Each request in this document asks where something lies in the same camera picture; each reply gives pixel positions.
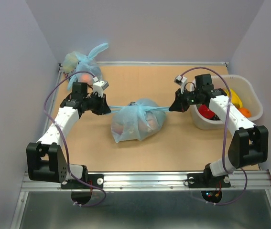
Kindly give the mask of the red apple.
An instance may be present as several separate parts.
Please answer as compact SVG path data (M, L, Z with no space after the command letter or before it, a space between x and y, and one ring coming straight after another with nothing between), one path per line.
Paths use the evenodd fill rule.
M200 105L198 111L206 119L212 119L215 115L205 104Z

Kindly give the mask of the light blue printed plastic bag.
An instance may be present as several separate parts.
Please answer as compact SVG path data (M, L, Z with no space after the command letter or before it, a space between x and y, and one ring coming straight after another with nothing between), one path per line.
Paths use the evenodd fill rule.
M125 106L111 106L114 114L111 132L116 143L142 141L158 133L165 120L168 106L159 106L150 99L140 99Z

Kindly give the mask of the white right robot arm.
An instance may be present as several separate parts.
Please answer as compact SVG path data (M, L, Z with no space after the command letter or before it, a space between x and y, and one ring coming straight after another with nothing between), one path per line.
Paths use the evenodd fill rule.
M227 93L214 88L210 74L195 77L195 88L186 89L187 78L177 76L174 80L180 86L175 92L171 112L185 112L192 105L204 104L225 124L232 140L227 156L208 165L209 171L202 174L203 183L213 186L219 176L231 174L236 169L263 163L268 158L268 129L257 126L246 118L230 101Z

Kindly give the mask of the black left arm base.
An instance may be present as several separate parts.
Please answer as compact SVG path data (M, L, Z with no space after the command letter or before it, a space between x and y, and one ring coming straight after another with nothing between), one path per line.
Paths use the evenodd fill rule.
M95 207L106 199L103 189L102 174L89 175L84 165L70 165L70 172L61 183L61 189L71 190L71 200L74 206L81 208Z

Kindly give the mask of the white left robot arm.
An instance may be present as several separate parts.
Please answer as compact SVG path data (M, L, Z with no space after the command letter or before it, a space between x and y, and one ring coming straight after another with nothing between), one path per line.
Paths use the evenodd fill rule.
M70 165L66 149L66 137L74 124L86 111L96 115L111 112L105 89L107 81L93 83L92 93L88 93L87 83L73 83L72 92L61 102L55 119L44 135L36 142L29 143L26 148L28 175L30 180L63 183L72 179L78 187L88 184L87 168Z

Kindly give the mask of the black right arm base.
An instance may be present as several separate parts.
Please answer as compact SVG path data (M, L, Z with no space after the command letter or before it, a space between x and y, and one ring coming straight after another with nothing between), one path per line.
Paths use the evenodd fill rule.
M210 164L207 164L202 172L187 174L184 185L189 188L202 188L202 198L215 205L222 199L222 189L231 187L228 175L212 175Z

